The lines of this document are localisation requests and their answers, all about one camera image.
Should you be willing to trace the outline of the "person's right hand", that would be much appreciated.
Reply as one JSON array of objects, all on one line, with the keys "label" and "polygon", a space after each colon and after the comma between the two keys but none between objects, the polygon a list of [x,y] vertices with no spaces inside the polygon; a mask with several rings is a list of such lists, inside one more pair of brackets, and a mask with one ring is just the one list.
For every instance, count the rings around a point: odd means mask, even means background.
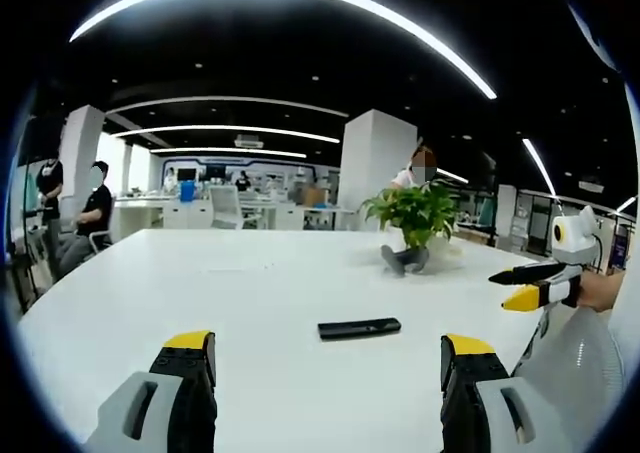
[{"label": "person's right hand", "polygon": [[603,276],[585,270],[581,274],[577,305],[591,308],[596,312],[604,312],[612,309],[624,276],[624,271]]}]

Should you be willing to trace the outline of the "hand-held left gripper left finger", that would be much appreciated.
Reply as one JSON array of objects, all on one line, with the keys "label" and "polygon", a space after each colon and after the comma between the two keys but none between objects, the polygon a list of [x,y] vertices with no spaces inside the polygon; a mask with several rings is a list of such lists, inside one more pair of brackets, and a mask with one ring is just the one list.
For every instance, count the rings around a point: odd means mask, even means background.
[{"label": "hand-held left gripper left finger", "polygon": [[212,452],[216,432],[215,334],[174,336],[147,371],[99,407],[86,452]]}]

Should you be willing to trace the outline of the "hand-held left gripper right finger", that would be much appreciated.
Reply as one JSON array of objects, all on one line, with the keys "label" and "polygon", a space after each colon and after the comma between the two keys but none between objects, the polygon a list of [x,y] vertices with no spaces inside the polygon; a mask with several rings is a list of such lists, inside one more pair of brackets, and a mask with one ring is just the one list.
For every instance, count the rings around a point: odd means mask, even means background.
[{"label": "hand-held left gripper right finger", "polygon": [[441,337],[445,452],[566,452],[560,416],[526,379],[507,373],[484,341]]}]

